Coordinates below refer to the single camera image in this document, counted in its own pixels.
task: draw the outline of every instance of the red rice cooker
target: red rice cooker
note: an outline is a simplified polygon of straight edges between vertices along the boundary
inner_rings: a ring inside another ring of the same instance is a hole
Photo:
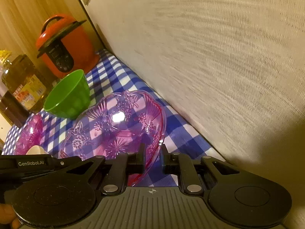
[[[36,41],[37,58],[41,57],[58,78],[76,69],[82,69],[87,74],[100,59],[81,26],[85,21],[78,22],[72,16],[58,14],[49,18],[42,27]]]

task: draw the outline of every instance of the screw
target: screw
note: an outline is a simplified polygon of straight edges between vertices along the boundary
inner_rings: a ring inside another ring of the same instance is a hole
[[[195,185],[195,184],[187,186],[187,190],[190,192],[199,192],[201,189],[202,188],[199,185]]]
[[[106,192],[114,192],[117,191],[119,188],[117,185],[113,185],[113,184],[108,184],[106,186],[104,186],[103,188]]]

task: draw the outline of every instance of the rice cooker handle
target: rice cooker handle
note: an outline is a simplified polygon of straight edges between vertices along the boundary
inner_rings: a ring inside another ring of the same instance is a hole
[[[57,16],[57,15],[54,16],[54,17],[51,17],[51,18],[47,19],[47,21],[43,24],[41,33],[43,33],[43,32],[47,29],[48,24],[49,24],[52,20],[57,20],[57,21],[59,21],[59,20],[61,20],[61,19],[63,19],[63,17],[62,17],[62,16]]]

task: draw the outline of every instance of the green plastic bowl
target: green plastic bowl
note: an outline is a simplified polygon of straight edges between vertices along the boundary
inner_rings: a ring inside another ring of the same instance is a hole
[[[63,118],[76,119],[90,103],[89,86],[82,69],[64,77],[45,100],[45,111]]]

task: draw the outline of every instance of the white object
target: white object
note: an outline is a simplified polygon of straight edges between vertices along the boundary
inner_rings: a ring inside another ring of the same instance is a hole
[[[48,154],[41,146],[32,146],[26,155]]]
[[[7,133],[11,129],[11,125],[7,122],[7,120],[0,114],[0,139],[5,142]]]

